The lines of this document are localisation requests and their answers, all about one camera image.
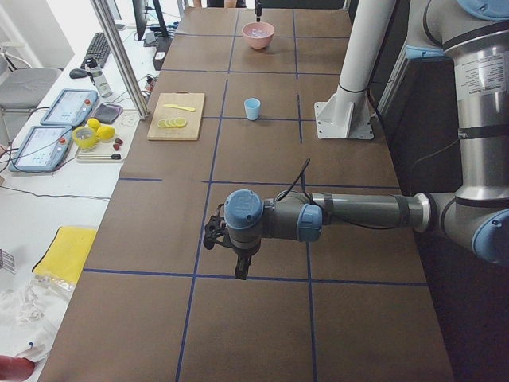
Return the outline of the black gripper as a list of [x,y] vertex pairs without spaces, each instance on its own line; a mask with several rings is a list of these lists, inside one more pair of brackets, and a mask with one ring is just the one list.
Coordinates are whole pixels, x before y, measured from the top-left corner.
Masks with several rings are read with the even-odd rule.
[[259,251],[259,240],[249,242],[231,240],[231,242],[233,244],[233,251],[238,256],[235,265],[235,277],[237,279],[246,279],[251,265],[251,256]]

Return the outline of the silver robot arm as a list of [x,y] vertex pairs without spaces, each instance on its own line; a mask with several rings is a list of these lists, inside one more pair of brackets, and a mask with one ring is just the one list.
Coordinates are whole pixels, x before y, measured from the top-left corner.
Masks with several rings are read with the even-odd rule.
[[426,160],[415,137],[387,134],[403,195],[345,195],[287,189],[273,199],[241,189],[210,219],[204,246],[220,244],[245,279],[265,238],[313,242],[328,224],[436,232],[498,265],[508,263],[508,4],[412,1],[406,57],[451,60],[459,127],[451,193],[412,193]]

